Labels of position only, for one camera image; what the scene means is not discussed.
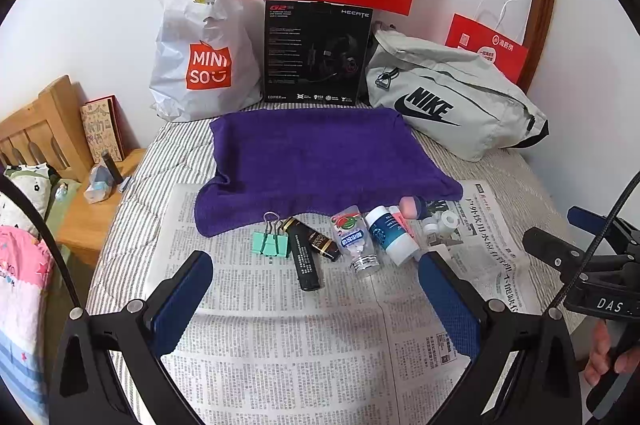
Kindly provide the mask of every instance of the book cover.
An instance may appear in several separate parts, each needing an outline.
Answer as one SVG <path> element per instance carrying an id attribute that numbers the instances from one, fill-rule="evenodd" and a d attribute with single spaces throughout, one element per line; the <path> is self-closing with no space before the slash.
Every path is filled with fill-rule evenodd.
<path id="1" fill-rule="evenodd" d="M 80 108 L 82 126 L 94 163 L 108 150 L 113 161 L 124 160 L 124 149 L 118 131 L 115 113 L 115 97 L 99 98 Z"/>

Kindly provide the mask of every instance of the headset image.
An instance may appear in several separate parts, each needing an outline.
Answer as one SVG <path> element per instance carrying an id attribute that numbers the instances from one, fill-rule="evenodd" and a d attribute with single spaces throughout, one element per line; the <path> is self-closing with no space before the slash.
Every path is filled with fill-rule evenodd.
<path id="1" fill-rule="evenodd" d="M 306 64 L 310 71 L 318 70 L 318 79 L 309 82 L 348 79 L 360 71 L 358 42 L 350 34 L 330 38 L 319 58 L 317 53 L 316 44 L 313 44 Z"/>

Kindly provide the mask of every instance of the bottle cap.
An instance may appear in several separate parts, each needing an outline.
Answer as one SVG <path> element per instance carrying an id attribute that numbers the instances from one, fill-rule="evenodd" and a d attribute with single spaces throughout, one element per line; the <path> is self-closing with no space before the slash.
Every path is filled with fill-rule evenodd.
<path id="1" fill-rule="evenodd" d="M 367 222 L 367 227 L 370 227 L 371 225 L 373 225 L 373 223 L 375 223 L 378 219 L 380 219 L 380 217 L 382 217 L 385 214 L 390 214 L 390 212 L 386 210 L 386 208 L 383 207 L 382 205 L 374 208 L 364 218 L 364 220 Z"/>
<path id="2" fill-rule="evenodd" d="M 365 255 L 351 263 L 357 277 L 367 277 L 380 269 L 380 260 L 376 255 Z"/>
<path id="3" fill-rule="evenodd" d="M 408 233 L 399 235 L 395 241 L 389 243 L 386 247 L 386 253 L 397 266 L 409 259 L 420 246 L 416 243 Z"/>
<path id="4" fill-rule="evenodd" d="M 438 234 L 441 237 L 449 237 L 460 224 L 460 218 L 455 212 L 444 211 L 438 221 Z"/>
<path id="5" fill-rule="evenodd" d="M 438 233 L 438 222 L 433 217 L 427 217 L 422 225 L 424 233 Z"/>

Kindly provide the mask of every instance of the black usb drive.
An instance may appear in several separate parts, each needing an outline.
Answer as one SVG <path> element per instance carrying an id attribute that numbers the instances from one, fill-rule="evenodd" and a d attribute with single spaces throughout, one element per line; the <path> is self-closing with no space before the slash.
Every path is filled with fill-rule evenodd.
<path id="1" fill-rule="evenodd" d="M 320 280 L 314 258 L 311 256 L 311 244 L 305 228 L 298 225 L 289 227 L 289 247 L 293 255 L 293 262 L 296 264 L 298 281 L 302 291 L 315 291 L 320 289 Z"/>

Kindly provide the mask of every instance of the gray nike bag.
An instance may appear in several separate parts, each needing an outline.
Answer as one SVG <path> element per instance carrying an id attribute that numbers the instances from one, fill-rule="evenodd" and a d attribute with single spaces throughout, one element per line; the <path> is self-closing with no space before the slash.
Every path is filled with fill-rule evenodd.
<path id="1" fill-rule="evenodd" d="M 395 109 L 415 129 L 467 161 L 495 147 L 529 147 L 546 116 L 477 53 L 407 37 L 380 22 L 367 68 L 373 107 Z"/>

